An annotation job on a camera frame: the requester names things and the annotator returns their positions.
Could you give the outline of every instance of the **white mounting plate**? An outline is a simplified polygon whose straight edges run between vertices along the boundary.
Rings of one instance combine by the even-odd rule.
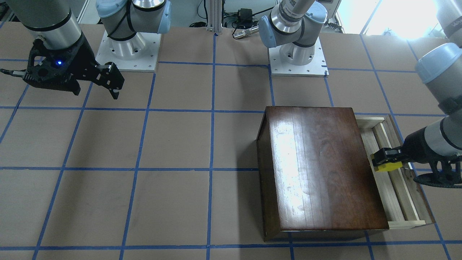
[[[315,43],[315,55],[313,60],[307,65],[297,66],[281,59],[279,49],[281,46],[269,48],[269,60],[271,64],[271,74],[274,76],[302,76],[302,77],[324,77],[329,76],[327,70],[326,58],[322,51],[319,38]]]
[[[120,71],[156,72],[157,57],[159,55],[160,37],[162,34],[141,33],[146,40],[148,49],[144,50],[139,59],[121,60],[112,54],[109,46],[108,33],[105,31],[101,44],[99,45],[96,61],[99,64],[113,62]]]

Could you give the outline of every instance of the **floor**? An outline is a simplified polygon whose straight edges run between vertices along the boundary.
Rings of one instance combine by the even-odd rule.
[[[102,25],[82,28],[97,52]],[[426,186],[435,225],[263,242],[255,138],[266,106],[391,114],[402,136],[443,116],[414,72],[442,39],[321,42],[329,77],[271,77],[259,37],[174,27],[157,73],[123,73],[118,100],[84,81],[76,97],[0,75],[0,259],[462,259],[460,191]],[[0,67],[25,68],[31,45],[21,24],[0,24]]]

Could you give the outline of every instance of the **wooden box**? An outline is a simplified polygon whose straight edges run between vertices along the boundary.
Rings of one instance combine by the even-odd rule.
[[[351,108],[267,107],[257,138],[265,240],[433,223],[411,170],[373,173],[368,154],[398,140],[389,119],[356,118]]]

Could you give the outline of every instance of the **open drawer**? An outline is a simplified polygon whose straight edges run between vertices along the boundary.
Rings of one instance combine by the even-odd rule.
[[[371,155],[384,147],[402,145],[391,116],[356,116],[366,152]],[[390,229],[407,229],[435,223],[419,184],[413,181],[415,171],[407,163],[391,172],[374,172],[380,198]]]

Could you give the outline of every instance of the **yellow object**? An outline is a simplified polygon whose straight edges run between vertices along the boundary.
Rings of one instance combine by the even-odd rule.
[[[374,167],[374,169],[376,172],[391,172],[401,167],[403,167],[403,163],[399,161],[399,162],[385,163],[385,164],[379,165],[378,167]]]

